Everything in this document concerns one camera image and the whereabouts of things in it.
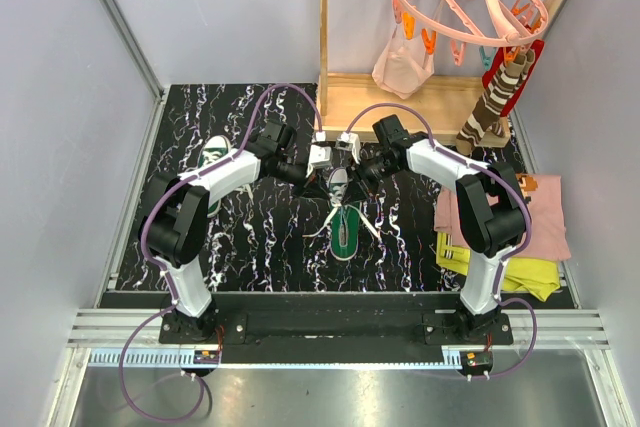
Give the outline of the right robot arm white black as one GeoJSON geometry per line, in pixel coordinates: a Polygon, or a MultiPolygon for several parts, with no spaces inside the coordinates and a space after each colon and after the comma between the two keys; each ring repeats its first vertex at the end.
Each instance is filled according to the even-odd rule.
{"type": "Polygon", "coordinates": [[[346,203],[375,195],[381,180],[407,171],[441,184],[456,196],[460,230],[471,249],[466,282],[460,293],[465,312],[454,318],[454,331],[476,343],[490,330],[488,314],[500,305],[506,266],[524,249],[531,216],[513,168],[487,164],[444,147],[429,132],[409,133],[396,115],[373,126],[380,150],[348,168],[346,203]]]}

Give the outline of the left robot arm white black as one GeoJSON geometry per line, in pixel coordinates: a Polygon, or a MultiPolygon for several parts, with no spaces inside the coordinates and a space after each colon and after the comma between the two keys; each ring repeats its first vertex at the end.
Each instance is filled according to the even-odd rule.
{"type": "Polygon", "coordinates": [[[208,341],[216,329],[216,319],[207,312],[212,295],[199,264],[209,207],[263,178],[288,183],[296,194],[322,192],[312,185],[317,166],[295,164],[287,156],[295,135],[292,127],[269,122],[220,159],[180,175],[159,174],[149,185],[138,231],[140,247],[167,278],[171,307],[184,315],[180,328],[193,342],[208,341]]]}

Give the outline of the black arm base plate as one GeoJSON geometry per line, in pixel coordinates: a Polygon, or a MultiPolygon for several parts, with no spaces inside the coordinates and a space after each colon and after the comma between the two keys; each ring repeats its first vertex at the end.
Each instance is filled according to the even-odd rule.
{"type": "Polygon", "coordinates": [[[210,324],[193,325],[170,314],[162,321],[162,344],[212,343],[242,345],[267,337],[340,338],[400,337],[427,345],[510,346],[514,343],[508,317],[501,315],[491,330],[464,338],[452,313],[419,311],[235,311],[219,312],[210,324]]]}

